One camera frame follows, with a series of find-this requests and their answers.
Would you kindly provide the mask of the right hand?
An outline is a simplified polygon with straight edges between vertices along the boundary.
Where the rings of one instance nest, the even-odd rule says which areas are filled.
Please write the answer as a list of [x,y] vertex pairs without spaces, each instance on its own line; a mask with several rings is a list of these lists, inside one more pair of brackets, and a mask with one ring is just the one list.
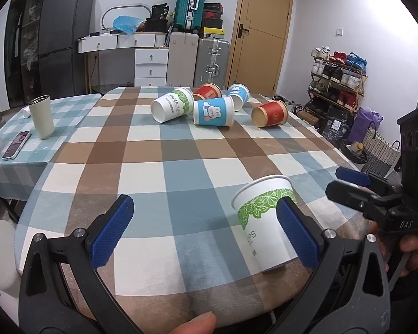
[[[386,257],[388,255],[388,249],[379,237],[378,224],[376,222],[371,224],[369,232],[377,237],[381,254],[383,257]],[[403,237],[399,243],[399,248],[402,252],[410,253],[410,258],[400,273],[400,276],[404,277],[410,274],[412,271],[418,269],[418,235],[409,234]]]

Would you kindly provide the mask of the left hand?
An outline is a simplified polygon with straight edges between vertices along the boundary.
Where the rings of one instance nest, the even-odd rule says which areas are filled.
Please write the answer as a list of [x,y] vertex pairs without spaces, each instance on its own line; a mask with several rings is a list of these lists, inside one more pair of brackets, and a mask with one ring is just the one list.
[[171,334],[212,334],[216,325],[217,317],[209,311],[178,326]]

